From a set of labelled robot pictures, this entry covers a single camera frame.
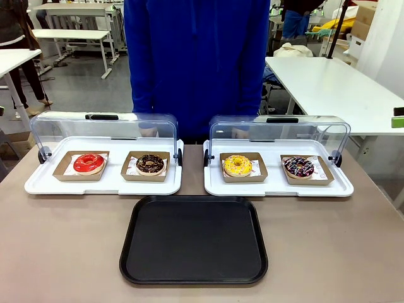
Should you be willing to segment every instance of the wall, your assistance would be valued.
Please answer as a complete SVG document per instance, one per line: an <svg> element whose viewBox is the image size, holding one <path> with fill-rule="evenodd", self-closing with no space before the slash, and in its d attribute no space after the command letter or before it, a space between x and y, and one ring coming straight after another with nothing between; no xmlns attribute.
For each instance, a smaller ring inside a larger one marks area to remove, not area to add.
<svg viewBox="0 0 404 303"><path fill-rule="evenodd" d="M328 0L324 5L324 17L331 18L334 10L342 6L343 0Z"/></svg>
<svg viewBox="0 0 404 303"><path fill-rule="evenodd" d="M379 0L357 69L404 98L404 0ZM372 106L383 106L383 100ZM379 137L364 163L377 178L404 177L404 137Z"/></svg>

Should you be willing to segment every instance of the black tray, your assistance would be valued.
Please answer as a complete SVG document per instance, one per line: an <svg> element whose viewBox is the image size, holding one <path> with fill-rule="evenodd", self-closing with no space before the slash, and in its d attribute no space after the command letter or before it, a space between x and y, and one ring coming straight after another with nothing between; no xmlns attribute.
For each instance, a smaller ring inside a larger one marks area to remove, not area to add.
<svg viewBox="0 0 404 303"><path fill-rule="evenodd" d="M248 284L268 259L247 199L151 196L133 208L119 267L138 284Z"/></svg>

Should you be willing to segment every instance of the donut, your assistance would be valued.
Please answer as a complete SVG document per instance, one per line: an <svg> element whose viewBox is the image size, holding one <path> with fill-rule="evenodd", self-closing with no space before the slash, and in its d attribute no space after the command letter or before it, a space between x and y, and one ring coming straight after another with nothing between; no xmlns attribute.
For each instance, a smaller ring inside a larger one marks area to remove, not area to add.
<svg viewBox="0 0 404 303"><path fill-rule="evenodd" d="M294 179L308 179L314 172L314 165L303 157L291 157L283 161L286 173Z"/></svg>
<svg viewBox="0 0 404 303"><path fill-rule="evenodd" d="M164 170L164 161L156 155L143 155L136 161L136 170L141 175L159 175Z"/></svg>
<svg viewBox="0 0 404 303"><path fill-rule="evenodd" d="M226 158L223 168L226 174L232 177L247 177L253 165L245 156L234 155Z"/></svg>
<svg viewBox="0 0 404 303"><path fill-rule="evenodd" d="M78 157L77 160L74 161L73 168L80 175L94 175L102 170L104 162L103 156L88 153Z"/></svg>

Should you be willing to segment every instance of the table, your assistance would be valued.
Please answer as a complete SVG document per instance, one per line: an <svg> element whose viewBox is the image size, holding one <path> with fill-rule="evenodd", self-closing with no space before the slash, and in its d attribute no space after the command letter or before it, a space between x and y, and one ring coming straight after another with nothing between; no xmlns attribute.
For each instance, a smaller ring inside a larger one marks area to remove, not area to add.
<svg viewBox="0 0 404 303"><path fill-rule="evenodd" d="M202 147L184 149L178 194L206 194ZM398 302L404 222L346 153L352 197L251 199L269 258L244 287L133 286L119 256L136 196L30 196L36 147L0 183L0 294L5 302Z"/></svg>
<svg viewBox="0 0 404 303"><path fill-rule="evenodd" d="M40 49L37 50L29 50L29 49L2 49L0 50L0 77L4 76L6 80L8 89L10 90L11 97L14 100L15 106L17 108L18 113L21 116L21 120L23 121L24 127L27 131L30 130L30 118L27 115L27 112L24 109L24 105L21 103L21 100L17 94L15 89L13 80L10 76L10 71L17 68L24 62L31 60L41 53Z"/></svg>
<svg viewBox="0 0 404 303"><path fill-rule="evenodd" d="M49 26L53 28L55 25L57 29L79 29L70 18L70 16L79 16L84 30L98 30L95 17L102 17L112 36L114 47L120 51L125 46L125 41L121 37L123 24L113 5L114 3L46 3L34 9L46 10ZM53 16L66 18L53 18L54 22L52 22Z"/></svg>
<svg viewBox="0 0 404 303"><path fill-rule="evenodd" d="M108 37L112 60L111 64L113 64L117 57L115 55L114 46L112 45L112 40L110 39L110 33L107 30L32 30L32 33L35 37L39 39L53 39L56 44L57 53L59 54L59 61L63 60L66 56L62 56L60 46L57 43L56 39L83 39L83 40L98 40L100 44L100 50L102 54L102 60L104 61L104 69L105 73L101 76L102 79L105 79L109 73L112 71L112 68L108 68L107 59L105 58L105 50L102 42L105 37Z"/></svg>
<svg viewBox="0 0 404 303"><path fill-rule="evenodd" d="M391 128L393 108L403 107L404 100L348 64L323 57L265 61L291 96L287 114L297 103L306 115L343 119L359 146L359 162L370 154L377 136L404 135L404 129ZM403 201L404 190L394 204L400 207Z"/></svg>

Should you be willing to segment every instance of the blue hoodie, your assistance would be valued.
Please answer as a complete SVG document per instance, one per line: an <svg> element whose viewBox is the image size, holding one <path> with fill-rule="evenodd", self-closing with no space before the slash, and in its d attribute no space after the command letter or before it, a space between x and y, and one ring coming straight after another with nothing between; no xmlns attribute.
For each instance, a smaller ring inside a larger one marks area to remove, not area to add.
<svg viewBox="0 0 404 303"><path fill-rule="evenodd" d="M172 114L180 138L215 115L255 115L269 0L125 0L133 112Z"/></svg>

